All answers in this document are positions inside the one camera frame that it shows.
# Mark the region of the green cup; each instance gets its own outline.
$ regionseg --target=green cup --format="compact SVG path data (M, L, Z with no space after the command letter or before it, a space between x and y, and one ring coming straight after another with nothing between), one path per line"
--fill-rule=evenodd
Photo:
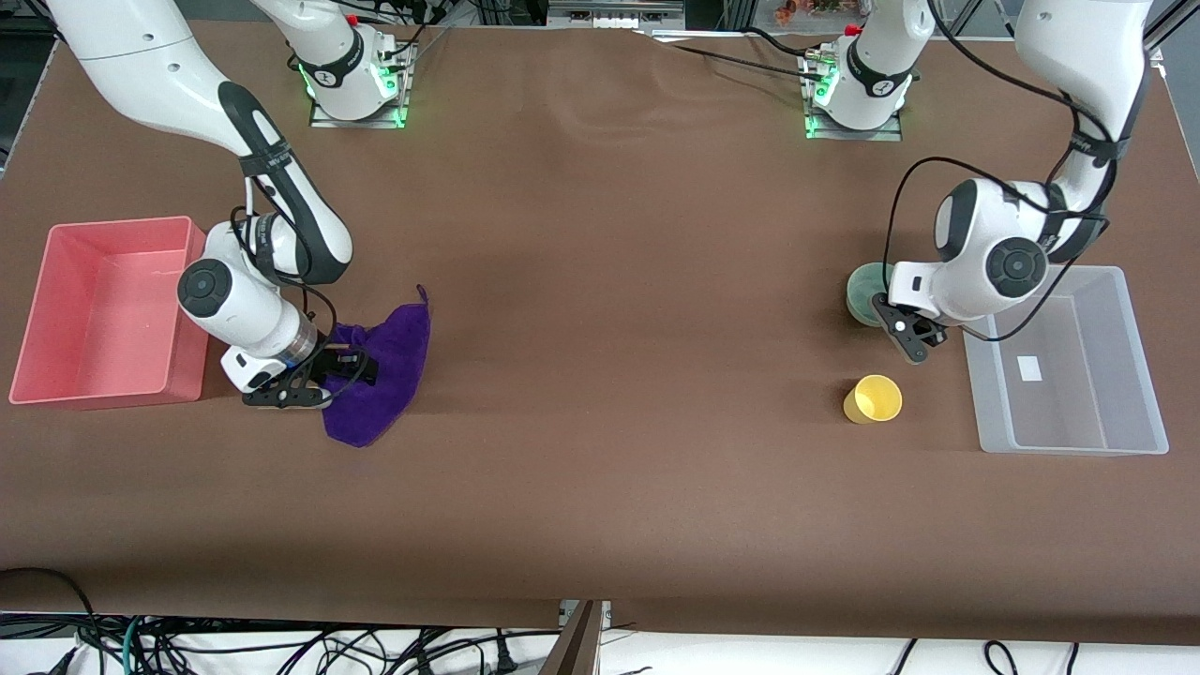
M880 275L880 268L883 263L866 263L859 267L850 275L850 281L846 282L846 309L850 310L850 316L854 317L858 323L863 325L870 325L871 328L878 328L880 321L875 318L875 312L871 311L871 298L876 293L883 293L883 279ZM888 282L892 281L892 265L888 265Z

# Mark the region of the white label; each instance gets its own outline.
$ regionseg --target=white label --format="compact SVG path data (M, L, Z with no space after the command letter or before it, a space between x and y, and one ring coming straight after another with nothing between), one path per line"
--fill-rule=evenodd
M1037 357L1016 357L1016 368L1022 382L1042 382L1042 365Z

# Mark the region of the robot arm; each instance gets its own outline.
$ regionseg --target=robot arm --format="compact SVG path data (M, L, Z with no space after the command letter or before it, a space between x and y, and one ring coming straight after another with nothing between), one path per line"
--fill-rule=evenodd
M922 342L944 340L944 334L937 335L941 327L1024 301L1045 280L1049 263L1074 259L1099 235L1116 161L1148 85L1142 25L1150 5L1026 2L1016 25L1021 59L1103 126L1075 114L1063 172L1050 183L1002 187L977 178L942 202L934 228L941 262L896 263L887 298L875 303L884 329L910 362L924 360L928 350Z
M245 229L214 227L204 256L180 277L184 311L230 345L226 374L248 394L311 363L317 329L280 295L281 276L336 281L350 262L350 235L270 115L209 61L170 0L49 0L49 8L109 104L229 150L277 209L248 217Z

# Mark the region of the black strap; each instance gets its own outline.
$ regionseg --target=black strap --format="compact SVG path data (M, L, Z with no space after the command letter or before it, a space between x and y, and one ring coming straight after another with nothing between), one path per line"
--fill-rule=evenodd
M1129 149L1129 137L1118 141L1102 141L1079 130L1079 117L1075 118L1075 131L1070 132L1070 149L1090 155L1092 165L1100 168L1104 165L1124 157Z
M278 214L258 216L254 222L254 269L276 286L283 286L275 271L275 245L271 243L271 227Z
M890 96L898 86L908 79L908 74L912 72L912 67L896 74L883 74L871 70L858 55L858 40L850 43L850 49L846 52L846 65L850 66L850 72L854 76L854 79L863 83L866 95L871 98Z
M284 138L280 138L260 153L251 153L244 157L238 157L238 163L241 165L241 174L246 178L270 173L274 169L288 166L290 162L292 145Z
M300 67L304 68L304 72L308 73L308 77L312 78L314 83L324 86L325 89L335 89L342 85L342 80L346 79L346 76L349 74L350 71L359 67L365 52L362 48L362 34L356 30L352 30L350 32L354 34L354 44L350 46L349 52L336 61L317 65L310 64L299 56L296 58L296 60L300 61Z
M1062 187L1051 183L1046 185L1046 202L1050 211L1066 211L1067 198L1062 193ZM1042 235L1038 237L1038 246L1049 252L1058 244L1058 235L1062 232L1062 223L1067 222L1064 213L1049 213L1042 223Z

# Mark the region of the brown tabletop cover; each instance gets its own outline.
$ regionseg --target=brown tabletop cover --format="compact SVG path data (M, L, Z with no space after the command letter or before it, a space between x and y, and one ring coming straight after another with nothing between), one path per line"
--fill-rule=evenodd
M196 404L0 405L0 567L66 571L107 613L515 626L611 598L647 631L1200 644L1200 189L1158 77L1084 262L1128 276L1171 450L997 456L960 336L908 366L845 307L912 161L1039 179L1066 147L1064 109L948 44L902 143L848 143L805 139L786 76L617 30L455 30L408 129L312 130L274 26L194 28L353 232L341 317L427 286L420 392L362 450L242 406L215 341ZM935 258L962 178L913 179L896 256ZM50 226L208 228L241 196L234 157L121 118L60 49L0 181L5 382ZM869 372L904 389L895 422L842 417ZM34 580L0 605L74 608Z

